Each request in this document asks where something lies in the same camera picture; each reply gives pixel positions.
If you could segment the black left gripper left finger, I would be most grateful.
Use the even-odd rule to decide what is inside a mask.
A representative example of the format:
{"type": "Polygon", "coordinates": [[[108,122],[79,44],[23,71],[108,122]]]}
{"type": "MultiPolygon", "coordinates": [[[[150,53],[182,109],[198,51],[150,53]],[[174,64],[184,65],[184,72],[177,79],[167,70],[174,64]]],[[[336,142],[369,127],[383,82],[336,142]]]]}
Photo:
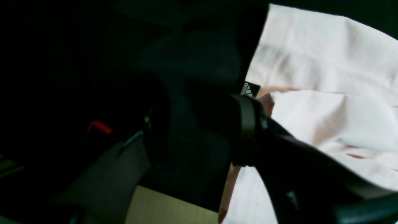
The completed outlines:
{"type": "Polygon", "coordinates": [[[170,107],[151,106],[95,146],[104,149],[54,199],[50,224],[123,224],[142,177],[165,160],[170,107]]]}

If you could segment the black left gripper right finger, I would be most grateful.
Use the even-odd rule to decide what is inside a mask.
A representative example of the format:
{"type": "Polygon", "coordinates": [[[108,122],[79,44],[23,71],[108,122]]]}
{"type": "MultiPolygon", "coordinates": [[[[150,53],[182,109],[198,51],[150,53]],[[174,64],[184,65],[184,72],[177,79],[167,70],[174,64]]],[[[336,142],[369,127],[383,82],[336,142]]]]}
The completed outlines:
{"type": "Polygon", "coordinates": [[[279,224],[394,224],[397,192],[361,178],[296,139],[254,98],[233,96],[240,130],[231,150],[236,166],[254,167],[279,224]]]}

